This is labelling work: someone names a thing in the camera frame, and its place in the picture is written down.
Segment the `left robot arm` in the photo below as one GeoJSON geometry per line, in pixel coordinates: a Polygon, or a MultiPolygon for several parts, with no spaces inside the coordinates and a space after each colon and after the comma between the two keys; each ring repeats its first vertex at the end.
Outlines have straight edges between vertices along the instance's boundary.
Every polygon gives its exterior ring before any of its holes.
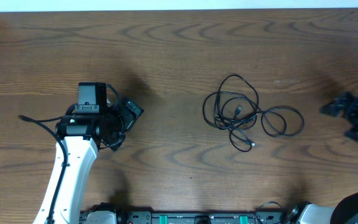
{"type": "Polygon", "coordinates": [[[86,183],[101,149],[116,151],[143,109],[128,98],[108,100],[112,86],[81,82],[78,102],[57,118],[50,134],[56,155],[44,200],[35,223],[125,223],[126,215],[100,204],[82,211],[86,183]]]}

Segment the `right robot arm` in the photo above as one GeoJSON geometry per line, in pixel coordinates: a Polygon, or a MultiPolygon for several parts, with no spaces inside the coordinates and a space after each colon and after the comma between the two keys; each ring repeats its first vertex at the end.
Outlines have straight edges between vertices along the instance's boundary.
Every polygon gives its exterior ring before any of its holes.
{"type": "MultiPolygon", "coordinates": [[[[345,92],[332,102],[321,107],[322,114],[342,117],[352,124],[352,128],[345,132],[345,137],[358,143],[358,96],[345,92]]],[[[341,200],[336,207],[322,207],[309,202],[296,205],[282,221],[296,224],[358,224],[358,193],[341,200]]]]}

